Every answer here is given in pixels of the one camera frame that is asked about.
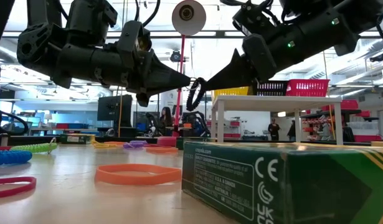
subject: white lamp shade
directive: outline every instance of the white lamp shade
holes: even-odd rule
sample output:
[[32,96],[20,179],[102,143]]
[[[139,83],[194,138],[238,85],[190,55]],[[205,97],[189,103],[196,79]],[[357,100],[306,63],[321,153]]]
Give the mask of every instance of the white lamp shade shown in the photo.
[[44,119],[53,119],[52,114],[45,114]]

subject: woman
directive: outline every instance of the woman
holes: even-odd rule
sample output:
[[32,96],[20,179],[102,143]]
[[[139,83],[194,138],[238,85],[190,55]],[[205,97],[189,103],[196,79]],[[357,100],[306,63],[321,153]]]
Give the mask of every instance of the woman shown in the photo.
[[288,131],[287,136],[290,138],[290,141],[296,141],[295,121],[292,121],[290,130]]
[[174,118],[172,117],[171,109],[167,106],[162,108],[161,117],[159,118],[159,128],[161,133],[168,133],[165,127],[171,127],[173,122]]

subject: green rubber band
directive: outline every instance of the green rubber band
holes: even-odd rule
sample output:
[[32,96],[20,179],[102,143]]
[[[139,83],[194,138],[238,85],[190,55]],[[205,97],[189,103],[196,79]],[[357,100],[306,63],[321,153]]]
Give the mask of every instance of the green rubber band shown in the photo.
[[50,153],[56,148],[57,148],[57,143],[55,142],[55,138],[53,138],[50,143],[14,146],[10,150],[11,151],[29,151],[31,153],[38,153],[38,152]]

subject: white table leg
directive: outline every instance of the white table leg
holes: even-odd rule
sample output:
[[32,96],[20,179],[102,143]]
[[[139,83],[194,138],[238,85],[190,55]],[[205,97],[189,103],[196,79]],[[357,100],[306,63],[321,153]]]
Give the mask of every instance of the white table leg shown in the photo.
[[216,138],[216,110],[212,107],[212,122],[210,125],[210,136]]
[[224,100],[217,101],[217,142],[224,142]]
[[334,112],[335,112],[336,144],[337,145],[343,145],[341,103],[335,103],[334,104]]
[[301,127],[301,118],[299,110],[294,110],[295,112],[295,134],[296,142],[301,142],[302,139],[302,127]]

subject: yellow container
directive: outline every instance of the yellow container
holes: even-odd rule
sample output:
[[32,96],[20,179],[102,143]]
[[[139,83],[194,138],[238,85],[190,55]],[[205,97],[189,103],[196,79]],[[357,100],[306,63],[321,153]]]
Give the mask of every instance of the yellow container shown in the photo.
[[248,87],[228,88],[223,90],[212,91],[212,97],[214,101],[219,95],[234,95],[234,96],[246,96],[248,93]]

